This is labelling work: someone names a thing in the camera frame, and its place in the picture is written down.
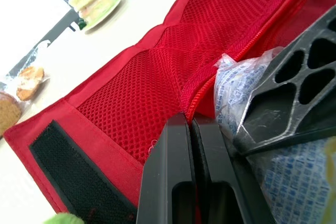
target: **red fabric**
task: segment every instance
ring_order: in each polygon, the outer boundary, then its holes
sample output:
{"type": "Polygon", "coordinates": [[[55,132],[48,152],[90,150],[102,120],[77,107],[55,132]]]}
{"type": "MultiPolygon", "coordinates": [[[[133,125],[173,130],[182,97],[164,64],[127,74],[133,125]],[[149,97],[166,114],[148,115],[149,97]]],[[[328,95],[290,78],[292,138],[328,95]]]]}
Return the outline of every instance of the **red fabric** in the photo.
{"type": "Polygon", "coordinates": [[[213,65],[222,53],[239,60],[287,45],[336,3],[317,1],[177,0],[163,24],[4,136],[56,211],[66,208],[28,149],[52,119],[137,205],[142,165],[166,120],[195,110],[213,116],[213,65]]]}

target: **table surface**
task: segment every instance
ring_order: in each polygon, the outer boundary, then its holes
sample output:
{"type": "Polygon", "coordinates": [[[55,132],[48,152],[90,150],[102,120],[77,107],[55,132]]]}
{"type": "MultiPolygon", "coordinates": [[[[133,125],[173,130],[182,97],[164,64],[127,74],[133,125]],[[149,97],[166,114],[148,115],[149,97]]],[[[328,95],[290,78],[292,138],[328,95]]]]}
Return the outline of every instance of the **table surface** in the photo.
{"type": "MultiPolygon", "coordinates": [[[[175,0],[122,0],[102,24],[86,34],[69,28],[39,60],[50,76],[20,122],[69,93],[123,49],[161,24],[175,0]]],[[[0,140],[0,220],[42,223],[55,214],[33,178],[4,139],[0,140]]]]}

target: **red mesh pocket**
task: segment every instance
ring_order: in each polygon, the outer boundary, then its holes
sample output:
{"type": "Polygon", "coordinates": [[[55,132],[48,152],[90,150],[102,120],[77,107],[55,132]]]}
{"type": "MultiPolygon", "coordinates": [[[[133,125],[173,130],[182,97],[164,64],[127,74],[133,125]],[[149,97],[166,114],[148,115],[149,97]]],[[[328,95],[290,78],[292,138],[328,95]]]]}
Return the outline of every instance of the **red mesh pocket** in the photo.
{"type": "Polygon", "coordinates": [[[166,120],[186,112],[223,52],[239,50],[255,35],[258,26],[252,28],[274,10],[270,2],[190,0],[154,48],[134,56],[78,110],[144,164],[166,120]]]}

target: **plastic bag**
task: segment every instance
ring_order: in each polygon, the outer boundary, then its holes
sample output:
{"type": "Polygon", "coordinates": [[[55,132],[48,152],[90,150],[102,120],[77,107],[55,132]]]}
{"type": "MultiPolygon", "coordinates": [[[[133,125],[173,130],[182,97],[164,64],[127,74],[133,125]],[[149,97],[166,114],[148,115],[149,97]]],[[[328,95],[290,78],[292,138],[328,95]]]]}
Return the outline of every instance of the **plastic bag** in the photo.
{"type": "MultiPolygon", "coordinates": [[[[216,120],[230,140],[249,96],[280,50],[238,63],[223,55],[218,62],[216,120]]],[[[255,154],[248,161],[278,223],[336,223],[336,137],[255,154]]]]}
{"type": "Polygon", "coordinates": [[[259,58],[235,62],[224,54],[217,62],[215,81],[215,115],[223,133],[231,140],[236,134],[244,109],[253,88],[272,59],[281,52],[277,47],[259,58]]]}
{"type": "Polygon", "coordinates": [[[43,56],[46,54],[49,40],[42,41],[25,58],[23,63],[19,63],[6,76],[0,78],[0,82],[5,84],[4,92],[11,95],[17,101],[20,109],[24,112],[32,103],[36,96],[37,89],[50,76],[43,67],[43,56]],[[41,72],[35,78],[29,78],[29,75],[35,72],[41,72]]]}
{"type": "Polygon", "coordinates": [[[336,137],[248,160],[278,223],[336,223],[336,137]]]}

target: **white plate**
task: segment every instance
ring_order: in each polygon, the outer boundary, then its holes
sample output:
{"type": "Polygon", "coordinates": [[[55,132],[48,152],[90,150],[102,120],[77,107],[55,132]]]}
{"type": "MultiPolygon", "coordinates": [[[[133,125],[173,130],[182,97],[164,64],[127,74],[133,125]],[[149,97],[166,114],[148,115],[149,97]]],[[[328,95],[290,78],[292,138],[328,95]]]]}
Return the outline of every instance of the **white plate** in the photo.
{"type": "Polygon", "coordinates": [[[112,5],[104,15],[102,15],[100,18],[96,19],[94,22],[88,23],[83,29],[83,32],[86,32],[92,28],[94,28],[96,25],[98,25],[100,22],[102,22],[113,10],[119,5],[121,0],[117,0],[114,5],[112,5]]]}

